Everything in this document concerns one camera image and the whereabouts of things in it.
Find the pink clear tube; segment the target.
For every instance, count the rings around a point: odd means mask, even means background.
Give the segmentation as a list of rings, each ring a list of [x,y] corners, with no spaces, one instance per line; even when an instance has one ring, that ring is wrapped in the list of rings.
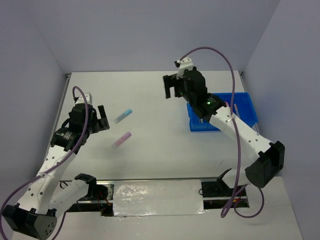
[[[131,132],[126,132],[123,136],[121,136],[117,141],[115,141],[111,147],[113,149],[117,149],[119,146],[121,146],[125,141],[127,141],[132,136]]]

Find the orange capped clear tube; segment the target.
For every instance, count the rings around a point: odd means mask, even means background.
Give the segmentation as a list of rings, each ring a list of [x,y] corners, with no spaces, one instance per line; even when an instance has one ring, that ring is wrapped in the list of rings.
[[[235,109],[236,115],[237,115],[239,118],[241,118],[237,104],[234,104],[234,109]]]

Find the blue capped clear tube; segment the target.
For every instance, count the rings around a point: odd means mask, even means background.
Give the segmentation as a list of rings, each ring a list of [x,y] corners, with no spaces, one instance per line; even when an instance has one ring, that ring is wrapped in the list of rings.
[[[119,116],[117,116],[113,122],[115,124],[118,124],[119,122],[121,122],[122,120],[124,120],[126,117],[128,117],[133,111],[129,108],[126,111],[124,111],[122,114],[120,114]]]

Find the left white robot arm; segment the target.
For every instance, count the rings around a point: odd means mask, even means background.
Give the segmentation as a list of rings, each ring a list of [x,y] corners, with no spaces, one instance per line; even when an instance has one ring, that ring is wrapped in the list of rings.
[[[61,192],[55,193],[61,178],[91,134],[110,128],[103,105],[77,103],[69,118],[52,136],[47,157],[36,179],[14,205],[6,204],[1,215],[10,228],[23,235],[47,240],[58,218],[81,198],[94,199],[107,187],[98,186],[94,176],[80,173]]]

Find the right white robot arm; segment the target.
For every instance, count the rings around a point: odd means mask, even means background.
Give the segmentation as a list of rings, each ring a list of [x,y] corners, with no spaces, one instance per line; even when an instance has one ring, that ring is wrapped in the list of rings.
[[[284,167],[285,146],[271,142],[255,132],[233,113],[230,104],[217,94],[208,92],[204,76],[196,69],[186,70],[182,77],[177,74],[163,76],[165,97],[171,97],[174,89],[176,98],[183,97],[195,115],[218,128],[240,145],[252,161],[244,169],[245,183],[264,188]]]

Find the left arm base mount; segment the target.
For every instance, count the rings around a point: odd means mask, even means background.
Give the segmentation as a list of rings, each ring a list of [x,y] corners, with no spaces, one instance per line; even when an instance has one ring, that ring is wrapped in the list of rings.
[[[68,213],[99,213],[103,217],[113,217],[114,184],[99,184],[97,179],[84,173],[75,177],[88,184],[85,196],[76,201],[68,210]]]

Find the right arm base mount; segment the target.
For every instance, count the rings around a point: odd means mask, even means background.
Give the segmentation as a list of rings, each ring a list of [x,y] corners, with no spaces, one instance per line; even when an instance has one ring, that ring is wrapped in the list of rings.
[[[198,194],[203,198],[203,208],[205,210],[222,209],[231,199],[233,189],[229,188],[223,181],[223,177],[230,170],[224,171],[215,180],[201,181],[201,188],[198,190]]]

